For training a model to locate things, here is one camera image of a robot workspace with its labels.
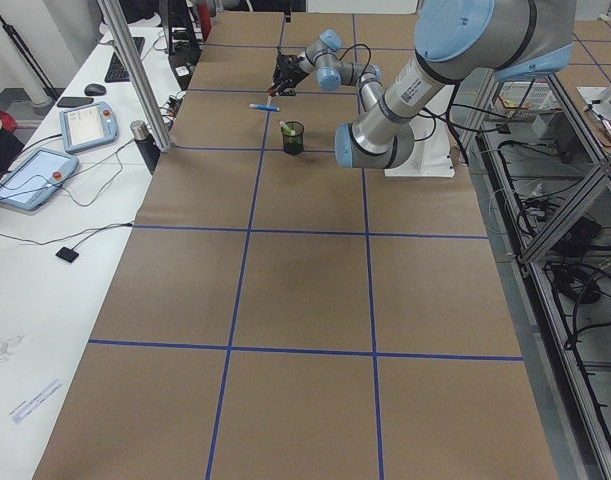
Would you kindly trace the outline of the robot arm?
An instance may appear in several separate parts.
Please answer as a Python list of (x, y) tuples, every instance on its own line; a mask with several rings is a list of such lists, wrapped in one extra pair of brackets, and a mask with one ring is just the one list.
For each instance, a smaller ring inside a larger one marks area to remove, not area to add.
[(571, 58), (574, 1), (427, 1), (414, 29), (414, 57), (388, 88), (335, 134), (337, 163), (390, 169), (414, 150), (412, 119), (445, 86), (478, 68), (499, 82), (554, 74)]
[(344, 56), (354, 46), (348, 47), (338, 57), (342, 48), (341, 38), (335, 30), (327, 29), (298, 55), (284, 54), (277, 48), (276, 66), (268, 95), (294, 96), (296, 86), (314, 73), (323, 91), (354, 86), (365, 111), (379, 108), (383, 96), (381, 68), (371, 62), (371, 50), (366, 44), (363, 44), (369, 53), (366, 64), (345, 61)]

